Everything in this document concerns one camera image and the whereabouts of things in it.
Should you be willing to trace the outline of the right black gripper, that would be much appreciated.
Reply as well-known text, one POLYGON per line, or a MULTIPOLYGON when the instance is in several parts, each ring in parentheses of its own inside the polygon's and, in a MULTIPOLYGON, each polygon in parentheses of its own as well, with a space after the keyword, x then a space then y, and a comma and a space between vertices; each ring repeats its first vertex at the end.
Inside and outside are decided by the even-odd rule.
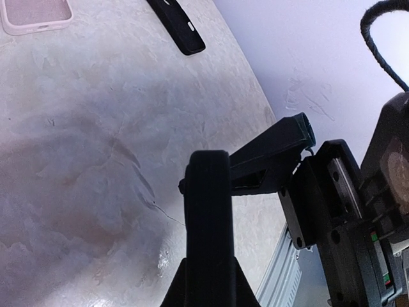
POLYGON ((398 268, 365 213, 359 167, 342 139, 298 166, 315 145, 305 113, 282 118, 229 156, 231 194, 279 191, 294 247, 318 249, 333 306, 389 306, 399 296, 398 268))

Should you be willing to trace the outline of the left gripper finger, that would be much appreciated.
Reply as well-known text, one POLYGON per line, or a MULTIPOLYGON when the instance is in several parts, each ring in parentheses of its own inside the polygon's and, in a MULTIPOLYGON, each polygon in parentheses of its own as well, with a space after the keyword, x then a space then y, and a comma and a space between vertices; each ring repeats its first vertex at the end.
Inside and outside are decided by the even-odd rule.
POLYGON ((233 249, 188 249, 161 306, 259 306, 233 249))

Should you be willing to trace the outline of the black phone case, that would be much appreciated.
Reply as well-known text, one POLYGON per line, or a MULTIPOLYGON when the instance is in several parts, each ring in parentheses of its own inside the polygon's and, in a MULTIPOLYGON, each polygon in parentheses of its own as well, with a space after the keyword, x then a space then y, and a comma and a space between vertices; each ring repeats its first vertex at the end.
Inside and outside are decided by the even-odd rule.
POLYGON ((206 49, 203 39, 177 1, 147 0, 147 3, 184 55, 191 56, 206 49))
POLYGON ((228 153, 194 152, 183 183, 187 258, 200 267, 223 266, 234 257, 228 153))

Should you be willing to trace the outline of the pink phone case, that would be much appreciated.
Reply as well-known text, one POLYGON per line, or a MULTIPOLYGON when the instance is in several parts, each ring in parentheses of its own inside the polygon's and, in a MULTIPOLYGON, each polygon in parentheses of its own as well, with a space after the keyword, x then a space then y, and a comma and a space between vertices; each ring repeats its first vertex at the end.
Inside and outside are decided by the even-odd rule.
POLYGON ((1 1, 1 24, 9 35, 64 29, 72 19, 68 1, 1 1))

